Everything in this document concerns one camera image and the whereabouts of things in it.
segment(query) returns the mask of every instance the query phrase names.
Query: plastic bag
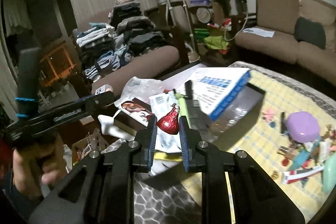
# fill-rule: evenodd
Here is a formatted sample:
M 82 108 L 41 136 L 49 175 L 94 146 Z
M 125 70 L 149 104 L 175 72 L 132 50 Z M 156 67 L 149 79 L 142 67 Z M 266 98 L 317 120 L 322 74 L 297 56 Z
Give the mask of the plastic bag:
M 147 104 L 150 103 L 149 97 L 164 92 L 162 81 L 154 79 L 140 79 L 132 77 L 125 85 L 121 97 L 115 102 L 115 106 L 121 103 L 137 98 Z

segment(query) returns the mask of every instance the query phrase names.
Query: blue rubber band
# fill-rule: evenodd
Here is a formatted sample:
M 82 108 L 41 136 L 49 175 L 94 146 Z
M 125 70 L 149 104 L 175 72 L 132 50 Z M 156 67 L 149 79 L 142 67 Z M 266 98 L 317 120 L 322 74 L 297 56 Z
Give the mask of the blue rubber band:
M 36 102 L 35 99 L 30 99 L 30 98 L 22 98 L 22 97 L 16 97 L 16 101 L 26 101 L 26 102 Z
M 20 114 L 20 113 L 17 113 L 16 116 L 19 117 L 19 118 L 28 118 L 29 117 L 26 114 Z

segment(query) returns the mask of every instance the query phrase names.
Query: red foil wrapper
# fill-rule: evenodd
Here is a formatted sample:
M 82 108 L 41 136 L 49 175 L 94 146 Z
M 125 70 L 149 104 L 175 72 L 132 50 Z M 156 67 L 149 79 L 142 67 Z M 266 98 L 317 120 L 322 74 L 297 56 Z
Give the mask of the red foil wrapper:
M 172 107 L 172 110 L 166 116 L 158 120 L 156 124 L 163 132 L 170 135 L 177 135 L 179 132 L 180 107 L 176 104 L 173 104 Z

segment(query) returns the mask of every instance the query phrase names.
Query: throw pillow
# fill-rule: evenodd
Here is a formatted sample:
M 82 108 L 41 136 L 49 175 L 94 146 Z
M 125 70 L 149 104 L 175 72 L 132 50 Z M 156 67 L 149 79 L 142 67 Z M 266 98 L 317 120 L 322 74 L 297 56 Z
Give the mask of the throw pillow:
M 323 50 L 326 48 L 326 33 L 322 24 L 312 22 L 304 17 L 297 19 L 294 37 L 299 42 L 306 41 Z

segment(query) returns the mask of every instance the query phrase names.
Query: hand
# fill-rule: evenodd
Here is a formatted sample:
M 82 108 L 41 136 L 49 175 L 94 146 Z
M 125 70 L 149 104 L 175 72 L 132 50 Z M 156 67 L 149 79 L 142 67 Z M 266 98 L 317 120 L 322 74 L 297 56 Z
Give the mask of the hand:
M 59 135 L 52 144 L 34 144 L 21 150 L 14 150 L 13 184 L 16 189 L 30 199 L 39 198 L 40 186 L 35 183 L 29 162 L 49 156 L 42 165 L 42 183 L 55 186 L 67 174 L 63 155 L 63 141 Z

